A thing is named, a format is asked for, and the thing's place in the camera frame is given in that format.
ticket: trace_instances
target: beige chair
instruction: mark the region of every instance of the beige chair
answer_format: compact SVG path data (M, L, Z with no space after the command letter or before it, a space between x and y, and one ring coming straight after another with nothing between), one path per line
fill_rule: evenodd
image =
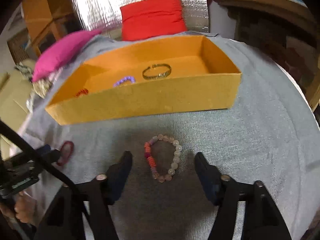
M35 66L35 61L31 59L26 59L22 63L32 69ZM0 118L14 131L19 130L29 114L26 101L32 88L32 84L17 70L10 74L0 74ZM11 145L13 145L12 142L0 135L0 149L3 159L9 158Z

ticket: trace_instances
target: bracelet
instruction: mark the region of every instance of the bracelet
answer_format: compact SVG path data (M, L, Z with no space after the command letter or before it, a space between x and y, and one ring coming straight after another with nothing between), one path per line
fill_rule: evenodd
M89 93L89 91L85 88L85 89L81 89L77 94L76 94L76 98L79 96L85 96Z
M172 143L173 146L176 147L176 150L174 152L174 157L171 163L171 168L168 169L168 173L164 176L160 176L160 174L157 172L156 169L156 161L151 156L151 146L155 144L158 140L162 140L164 142ZM154 179L157 179L158 182L163 183L166 180L170 181L172 180L172 176L175 174L175 170L178 168L178 163L180 162L180 155L182 151L182 146L179 144L179 141L175 140L173 137L168 137L163 134L159 134L158 136L153 136L152 139L144 144L144 156L147 159L152 172L152 177Z
M150 70L150 69L157 68L157 67L167 67L168 70L167 70L166 72L160 73L160 74L158 74L158 75L156 75L156 76L146 76L146 75L145 75L146 71L148 71L148 70ZM167 76L169 76L169 75L171 74L171 71L172 71L172 69L171 69L171 67L170 67L169 64L154 64L154 65L152 65L152 66L147 67L144 71L142 71L142 77L143 77L144 79L147 79L147 80L148 80L148 79L165 78L165 77L167 77Z
M122 83L126 82L127 80L131 81L131 83L135 83L136 82L134 77L127 76L127 77L124 77L123 79L119 80L118 82L116 82L113 86L114 87L120 86Z

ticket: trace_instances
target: yellow box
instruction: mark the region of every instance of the yellow box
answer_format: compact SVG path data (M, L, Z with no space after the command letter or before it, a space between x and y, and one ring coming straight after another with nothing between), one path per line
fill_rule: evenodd
M142 77L148 66L161 63L171 66L168 77ZM136 83L113 87L125 76L135 77ZM46 111L65 125L224 109L232 107L240 80L240 70L204 36L144 41L84 62L54 95ZM88 95L75 97L84 88Z

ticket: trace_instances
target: black cable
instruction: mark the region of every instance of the black cable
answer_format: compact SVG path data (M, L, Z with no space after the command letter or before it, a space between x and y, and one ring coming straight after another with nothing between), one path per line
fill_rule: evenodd
M82 212L84 213L84 216L86 217L90 225L90 217L86 207L84 206L84 202L81 200L81 193L77 188L77 186L72 182L72 180L69 179L66 175L64 175L61 171L53 167L51 164L47 163L44 158L42 158L37 154L36 150L34 150L23 138L21 138L15 131L13 131L9 126L7 126L1 120L0 120L0 134L2 134L11 142L13 142L24 153L26 153L31 160L41 165L43 169L45 169L51 175L55 176L57 179L61 180L72 190L72 192L79 198Z

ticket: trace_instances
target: gray cloth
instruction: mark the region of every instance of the gray cloth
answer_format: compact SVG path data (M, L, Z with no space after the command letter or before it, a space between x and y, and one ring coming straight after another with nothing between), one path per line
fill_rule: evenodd
M109 208L120 239L207 239L217 209L205 198L194 170L193 157L202 151L210 164L239 182L262 180L292 239L298 240L320 200L320 131L314 116L270 58L243 43L209 39L243 73L233 108L59 126L44 107L66 78L81 62L131 44L97 36L34 110L24 138L33 147L49 143L59 148L63 141L73 141L75 152L63 172L75 183L104 173L124 150L132 152L133 166L122 196ZM151 178L143 149L159 133L175 137L183 147L177 174L163 184ZM152 151L165 172L173 147L159 142ZM60 185L43 174L33 189L40 208L48 207ZM234 239L241 237L243 217L244 203L239 203Z

